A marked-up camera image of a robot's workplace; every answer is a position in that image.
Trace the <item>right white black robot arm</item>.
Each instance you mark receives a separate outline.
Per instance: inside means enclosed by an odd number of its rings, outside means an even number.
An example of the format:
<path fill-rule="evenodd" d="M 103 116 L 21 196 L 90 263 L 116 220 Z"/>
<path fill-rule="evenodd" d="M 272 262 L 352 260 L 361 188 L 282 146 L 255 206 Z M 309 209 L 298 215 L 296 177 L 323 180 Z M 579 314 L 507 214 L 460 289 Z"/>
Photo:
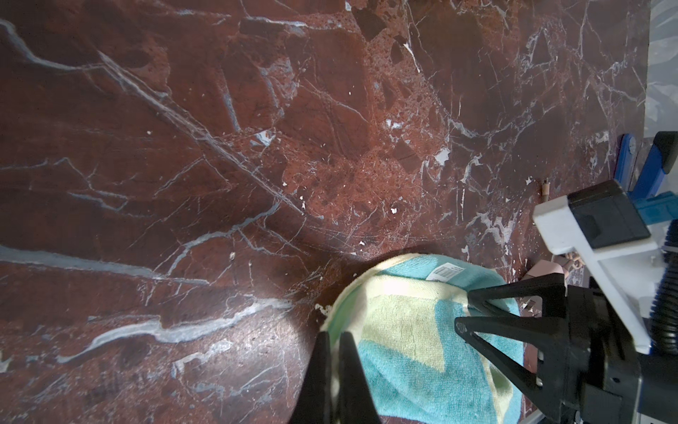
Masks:
<path fill-rule="evenodd" d="M 508 378 L 545 423 L 677 421 L 677 224 L 649 318 L 651 351 L 630 333 L 597 286 L 567 286 L 552 273 L 470 291 L 479 316 L 457 334 Z"/>

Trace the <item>yellow and teal towel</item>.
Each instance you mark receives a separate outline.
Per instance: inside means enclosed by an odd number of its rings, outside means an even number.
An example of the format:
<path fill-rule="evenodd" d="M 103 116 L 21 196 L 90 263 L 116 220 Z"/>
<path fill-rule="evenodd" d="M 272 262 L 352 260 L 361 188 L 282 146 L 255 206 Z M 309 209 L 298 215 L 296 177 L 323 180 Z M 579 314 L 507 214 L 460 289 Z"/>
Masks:
<path fill-rule="evenodd" d="M 522 393 L 457 335 L 477 311 L 468 293 L 501 286 L 494 270 L 439 254 L 374 265 L 338 296 L 321 330 L 350 332 L 377 413 L 423 423 L 517 423 Z"/>

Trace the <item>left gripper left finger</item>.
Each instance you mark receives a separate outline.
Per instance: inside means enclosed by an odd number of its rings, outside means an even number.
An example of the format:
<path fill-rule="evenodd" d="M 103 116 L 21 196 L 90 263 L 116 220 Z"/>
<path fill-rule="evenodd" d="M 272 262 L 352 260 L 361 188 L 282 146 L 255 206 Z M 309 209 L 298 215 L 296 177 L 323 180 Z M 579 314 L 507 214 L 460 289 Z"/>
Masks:
<path fill-rule="evenodd" d="M 331 344 L 328 332 L 318 334 L 289 424 L 332 422 Z"/>

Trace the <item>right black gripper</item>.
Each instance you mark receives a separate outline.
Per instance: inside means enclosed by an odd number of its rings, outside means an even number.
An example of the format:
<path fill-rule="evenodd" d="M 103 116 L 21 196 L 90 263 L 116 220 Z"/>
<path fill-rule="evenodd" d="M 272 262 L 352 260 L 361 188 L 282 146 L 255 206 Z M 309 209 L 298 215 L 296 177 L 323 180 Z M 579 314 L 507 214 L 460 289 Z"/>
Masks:
<path fill-rule="evenodd" d="M 511 316 L 498 303 L 530 297 L 541 298 L 542 318 Z M 677 422 L 677 344 L 638 353 L 602 291 L 567 290 L 568 366 L 563 274 L 469 291 L 468 303 L 485 316 L 502 317 L 459 317 L 457 335 L 551 422 Z M 526 345 L 543 354 L 534 372 L 524 366 Z"/>

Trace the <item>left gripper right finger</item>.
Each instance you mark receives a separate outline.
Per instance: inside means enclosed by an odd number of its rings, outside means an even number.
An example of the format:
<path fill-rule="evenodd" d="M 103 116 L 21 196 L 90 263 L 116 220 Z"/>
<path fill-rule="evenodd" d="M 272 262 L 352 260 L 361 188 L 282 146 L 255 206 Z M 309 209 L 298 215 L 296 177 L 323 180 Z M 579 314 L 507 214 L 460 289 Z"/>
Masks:
<path fill-rule="evenodd" d="M 342 424 L 381 424 L 354 337 L 350 332 L 344 332 L 340 337 L 338 374 L 339 422 Z"/>

